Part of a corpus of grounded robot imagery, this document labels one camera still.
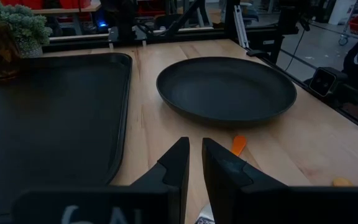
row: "black frying pan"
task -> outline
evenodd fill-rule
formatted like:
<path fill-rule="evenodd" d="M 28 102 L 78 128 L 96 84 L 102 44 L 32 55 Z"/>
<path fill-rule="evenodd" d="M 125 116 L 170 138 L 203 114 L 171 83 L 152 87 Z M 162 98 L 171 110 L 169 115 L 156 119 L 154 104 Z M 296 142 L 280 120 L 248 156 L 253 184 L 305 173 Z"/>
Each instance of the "black frying pan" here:
<path fill-rule="evenodd" d="M 187 118 L 229 127 L 268 121 L 296 99 L 295 86 L 278 71 L 228 57 L 175 63 L 160 73 L 157 89 L 172 109 Z"/>

